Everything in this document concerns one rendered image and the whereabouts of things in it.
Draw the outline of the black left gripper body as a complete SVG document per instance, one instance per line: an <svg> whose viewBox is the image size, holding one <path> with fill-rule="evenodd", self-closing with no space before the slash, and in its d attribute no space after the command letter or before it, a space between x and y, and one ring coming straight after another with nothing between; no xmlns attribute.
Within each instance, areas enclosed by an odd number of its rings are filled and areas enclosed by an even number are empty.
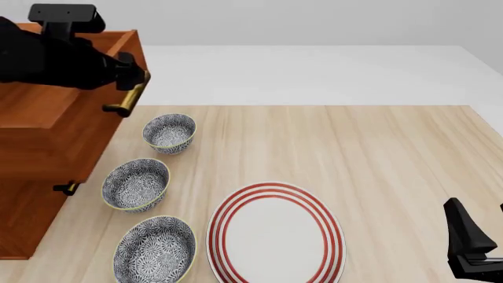
<svg viewBox="0 0 503 283"><path fill-rule="evenodd" d="M116 80L116 59L92 46L80 46L78 55L79 89L93 90Z"/></svg>

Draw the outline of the large patterned bowl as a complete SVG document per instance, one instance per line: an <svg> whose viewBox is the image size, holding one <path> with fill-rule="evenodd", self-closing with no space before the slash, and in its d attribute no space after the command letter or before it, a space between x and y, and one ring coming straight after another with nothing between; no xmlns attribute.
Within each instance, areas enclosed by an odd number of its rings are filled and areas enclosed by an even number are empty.
<svg viewBox="0 0 503 283"><path fill-rule="evenodd" d="M132 227L113 256L116 283L180 283L197 253L196 237L174 216L154 216Z"/></svg>

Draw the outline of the wooden cabinet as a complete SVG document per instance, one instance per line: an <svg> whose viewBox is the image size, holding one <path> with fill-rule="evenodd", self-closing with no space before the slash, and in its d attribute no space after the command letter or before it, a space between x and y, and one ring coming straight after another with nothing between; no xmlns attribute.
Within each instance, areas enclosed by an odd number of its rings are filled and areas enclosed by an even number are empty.
<svg viewBox="0 0 503 283"><path fill-rule="evenodd" d="M0 259L30 259L67 196L55 181L0 180Z"/></svg>

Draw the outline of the black plate on short stalk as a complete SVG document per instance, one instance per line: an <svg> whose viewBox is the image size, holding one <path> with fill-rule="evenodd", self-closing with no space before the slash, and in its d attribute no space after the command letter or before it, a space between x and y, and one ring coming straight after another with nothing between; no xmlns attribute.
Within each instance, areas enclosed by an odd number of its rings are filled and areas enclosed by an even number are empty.
<svg viewBox="0 0 503 283"><path fill-rule="evenodd" d="M28 20L42 27L42 35L70 42L76 33L99 34L105 22L93 4L33 4Z"/></svg>

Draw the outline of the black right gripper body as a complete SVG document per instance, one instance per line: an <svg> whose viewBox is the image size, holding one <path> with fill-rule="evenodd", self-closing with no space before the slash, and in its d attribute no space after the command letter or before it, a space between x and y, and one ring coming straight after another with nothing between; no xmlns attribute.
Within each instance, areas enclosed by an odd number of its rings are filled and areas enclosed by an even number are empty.
<svg viewBox="0 0 503 283"><path fill-rule="evenodd" d="M503 257L447 252L447 259L456 279L503 279Z"/></svg>

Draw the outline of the white plate with red rings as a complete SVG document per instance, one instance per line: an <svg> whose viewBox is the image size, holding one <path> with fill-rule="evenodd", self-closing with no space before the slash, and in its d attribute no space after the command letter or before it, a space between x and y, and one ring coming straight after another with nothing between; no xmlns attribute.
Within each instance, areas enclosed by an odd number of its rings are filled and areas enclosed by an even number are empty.
<svg viewBox="0 0 503 283"><path fill-rule="evenodd" d="M207 260L219 283L339 283L341 225L308 190L254 183L231 193L207 223Z"/></svg>

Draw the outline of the small patterned bowl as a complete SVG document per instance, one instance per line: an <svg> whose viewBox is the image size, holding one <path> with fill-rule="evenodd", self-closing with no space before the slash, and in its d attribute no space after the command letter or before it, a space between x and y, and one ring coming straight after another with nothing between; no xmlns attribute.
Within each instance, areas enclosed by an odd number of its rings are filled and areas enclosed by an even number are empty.
<svg viewBox="0 0 503 283"><path fill-rule="evenodd" d="M196 122L192 117L169 113L151 119L142 129L142 138L158 153L176 155L191 145L195 133Z"/></svg>

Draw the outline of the wooden drawer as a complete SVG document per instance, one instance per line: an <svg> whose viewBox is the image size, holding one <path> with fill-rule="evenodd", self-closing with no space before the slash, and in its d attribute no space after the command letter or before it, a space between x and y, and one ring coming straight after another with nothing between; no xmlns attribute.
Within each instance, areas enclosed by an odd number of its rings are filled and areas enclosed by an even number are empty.
<svg viewBox="0 0 503 283"><path fill-rule="evenodd" d="M84 182L122 117L128 91L0 83L0 180Z"/></svg>

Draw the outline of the medium patterned bowl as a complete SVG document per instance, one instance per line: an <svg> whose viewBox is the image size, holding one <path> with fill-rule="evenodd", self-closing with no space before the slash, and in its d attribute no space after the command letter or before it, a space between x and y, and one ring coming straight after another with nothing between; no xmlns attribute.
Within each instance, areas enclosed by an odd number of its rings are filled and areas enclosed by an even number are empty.
<svg viewBox="0 0 503 283"><path fill-rule="evenodd" d="M139 214L164 199L170 180L170 169L164 162L153 158L130 160L108 174L101 196L113 209Z"/></svg>

